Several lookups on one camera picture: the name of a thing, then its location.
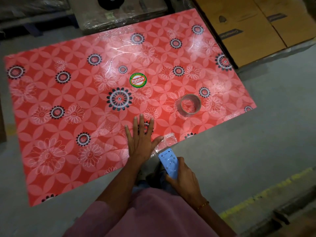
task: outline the right hand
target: right hand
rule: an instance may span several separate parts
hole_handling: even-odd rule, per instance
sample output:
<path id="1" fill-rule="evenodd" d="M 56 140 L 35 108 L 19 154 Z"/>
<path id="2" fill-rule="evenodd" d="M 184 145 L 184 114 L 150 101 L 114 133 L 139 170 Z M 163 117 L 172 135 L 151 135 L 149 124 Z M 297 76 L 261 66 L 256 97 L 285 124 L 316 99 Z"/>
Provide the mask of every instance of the right hand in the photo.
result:
<path id="1" fill-rule="evenodd" d="M 204 204 L 207 200 L 202 196 L 198 180 L 194 172 L 184 163 L 183 157 L 178 157 L 178 178 L 172 179 L 166 176 L 172 187 L 194 209 Z"/>

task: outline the sleeve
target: sleeve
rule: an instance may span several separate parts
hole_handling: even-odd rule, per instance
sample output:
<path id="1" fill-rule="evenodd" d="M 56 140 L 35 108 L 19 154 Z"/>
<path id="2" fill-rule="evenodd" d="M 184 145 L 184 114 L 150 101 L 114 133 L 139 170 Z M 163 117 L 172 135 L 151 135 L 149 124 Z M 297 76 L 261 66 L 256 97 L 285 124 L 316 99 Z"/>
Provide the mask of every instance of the sleeve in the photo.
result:
<path id="1" fill-rule="evenodd" d="M 103 201 L 93 202 L 63 237 L 104 237 L 120 220 L 119 216 Z"/>

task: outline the hand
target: hand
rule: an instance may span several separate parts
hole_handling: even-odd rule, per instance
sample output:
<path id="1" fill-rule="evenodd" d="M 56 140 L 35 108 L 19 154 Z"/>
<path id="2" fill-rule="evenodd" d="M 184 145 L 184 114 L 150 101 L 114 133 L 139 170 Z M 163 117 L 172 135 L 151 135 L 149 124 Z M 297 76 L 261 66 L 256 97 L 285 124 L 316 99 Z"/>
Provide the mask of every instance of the hand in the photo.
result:
<path id="1" fill-rule="evenodd" d="M 184 163 L 184 158 L 178 157 L 178 162 L 178 179 L 172 179 L 167 175 L 166 180 L 192 208 L 197 209 L 206 202 L 206 199 L 201 194 L 194 172 Z"/>
<path id="2" fill-rule="evenodd" d="M 150 158 L 151 153 L 154 151 L 155 147 L 163 140 L 163 136 L 158 136 L 151 142 L 151 134 L 154 128 L 154 119 L 151 119 L 149 122 L 149 127 L 147 134 L 144 133 L 145 122 L 144 115 L 139 115 L 139 133 L 137 126 L 137 117 L 134 117 L 133 124 L 133 137 L 128 129 L 128 126 L 125 126 L 125 132 L 128 142 L 128 152 L 131 160 L 136 161 L 142 165 L 145 161 Z"/>

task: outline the blue tape dispenser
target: blue tape dispenser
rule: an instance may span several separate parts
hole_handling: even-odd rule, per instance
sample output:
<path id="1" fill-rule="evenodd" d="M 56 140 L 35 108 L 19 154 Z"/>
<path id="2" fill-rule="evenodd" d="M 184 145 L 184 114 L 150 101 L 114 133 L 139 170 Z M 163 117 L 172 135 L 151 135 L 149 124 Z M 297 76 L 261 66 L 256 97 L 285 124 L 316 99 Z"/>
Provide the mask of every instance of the blue tape dispenser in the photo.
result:
<path id="1" fill-rule="evenodd" d="M 178 178 L 178 159 L 171 148 L 158 154 L 158 157 L 172 179 Z"/>

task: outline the black round object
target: black round object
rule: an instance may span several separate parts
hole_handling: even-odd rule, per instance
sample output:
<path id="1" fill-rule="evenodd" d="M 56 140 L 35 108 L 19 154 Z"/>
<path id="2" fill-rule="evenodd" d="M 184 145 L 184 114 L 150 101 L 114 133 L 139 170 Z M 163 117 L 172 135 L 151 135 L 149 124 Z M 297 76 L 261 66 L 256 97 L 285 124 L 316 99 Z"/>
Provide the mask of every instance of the black round object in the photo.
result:
<path id="1" fill-rule="evenodd" d="M 98 3 L 102 8 L 110 11 L 118 9 L 124 3 L 124 0 L 98 0 Z"/>

